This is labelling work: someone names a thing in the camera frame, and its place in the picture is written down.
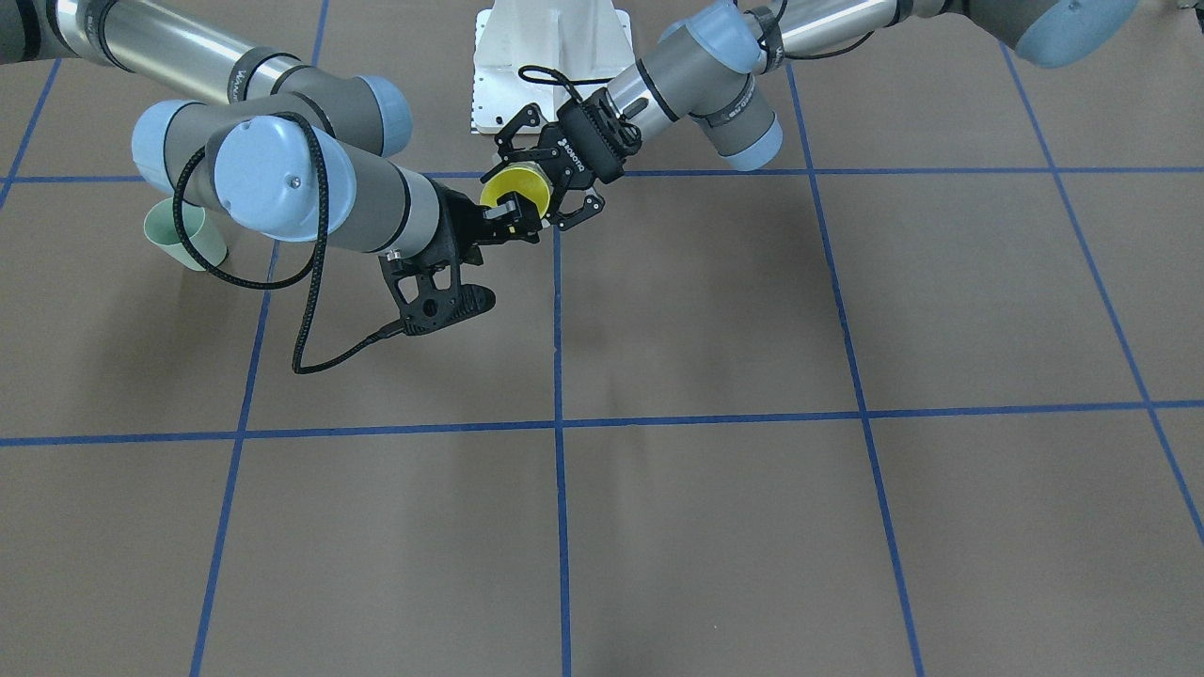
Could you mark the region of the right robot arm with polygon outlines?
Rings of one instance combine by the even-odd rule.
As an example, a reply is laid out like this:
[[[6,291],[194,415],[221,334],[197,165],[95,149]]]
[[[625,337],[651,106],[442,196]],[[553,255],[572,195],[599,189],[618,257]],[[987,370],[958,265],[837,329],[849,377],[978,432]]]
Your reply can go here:
[[[538,243],[525,198],[486,208],[393,163],[409,104],[382,77],[340,77],[155,1],[5,1],[2,63],[79,57],[177,93],[135,124],[158,190],[283,243],[478,264],[482,245]]]

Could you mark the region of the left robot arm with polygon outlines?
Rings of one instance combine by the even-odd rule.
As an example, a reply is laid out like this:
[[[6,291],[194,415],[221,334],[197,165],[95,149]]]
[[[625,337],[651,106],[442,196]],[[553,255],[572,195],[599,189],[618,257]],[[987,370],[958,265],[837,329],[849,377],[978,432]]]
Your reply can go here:
[[[517,76],[557,86],[566,102],[554,120],[526,104],[495,136],[498,165],[486,172],[482,201],[517,208],[567,230],[598,214],[594,189],[622,176],[628,157],[687,119],[736,171],[773,159],[783,128],[756,80],[783,64],[845,55],[886,27],[960,14],[1021,59],[1067,66],[1091,55],[1131,18],[1133,1],[771,1],[740,8],[714,1],[667,27],[657,47],[590,82],[529,64]]]

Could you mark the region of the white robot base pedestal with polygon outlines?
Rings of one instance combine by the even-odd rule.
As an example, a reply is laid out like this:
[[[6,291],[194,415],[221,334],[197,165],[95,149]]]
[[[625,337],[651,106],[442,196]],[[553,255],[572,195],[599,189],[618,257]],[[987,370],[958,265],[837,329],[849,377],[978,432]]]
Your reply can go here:
[[[610,1],[495,1],[474,19],[470,129],[498,133],[525,104],[547,120],[568,94],[551,80],[530,83],[520,67],[563,73],[584,96],[635,63],[631,17]]]

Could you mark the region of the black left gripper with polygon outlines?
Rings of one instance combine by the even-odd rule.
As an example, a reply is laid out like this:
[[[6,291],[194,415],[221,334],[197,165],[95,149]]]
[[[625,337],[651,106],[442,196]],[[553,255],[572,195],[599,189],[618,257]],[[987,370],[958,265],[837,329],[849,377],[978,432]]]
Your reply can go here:
[[[533,149],[545,124],[539,104],[524,104],[495,133],[498,161],[508,160],[513,151]],[[572,100],[563,104],[557,111],[556,124],[560,134],[556,151],[561,165],[553,172],[554,186],[545,223],[565,232],[602,213],[604,198],[591,187],[594,181],[610,184],[620,179],[626,159],[641,151],[643,134],[641,128],[624,117],[610,92],[604,88],[582,102]],[[580,198],[580,205],[568,210],[568,198]]]

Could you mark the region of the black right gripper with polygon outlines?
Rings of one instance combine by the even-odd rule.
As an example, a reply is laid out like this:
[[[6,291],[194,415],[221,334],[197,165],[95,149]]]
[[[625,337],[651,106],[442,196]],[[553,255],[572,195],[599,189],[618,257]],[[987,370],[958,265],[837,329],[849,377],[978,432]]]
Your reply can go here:
[[[542,214],[533,201],[518,192],[503,194],[498,206],[482,208],[472,198],[452,188],[436,184],[439,196],[439,219],[452,232],[452,248],[456,265],[482,266],[482,245],[538,245]]]

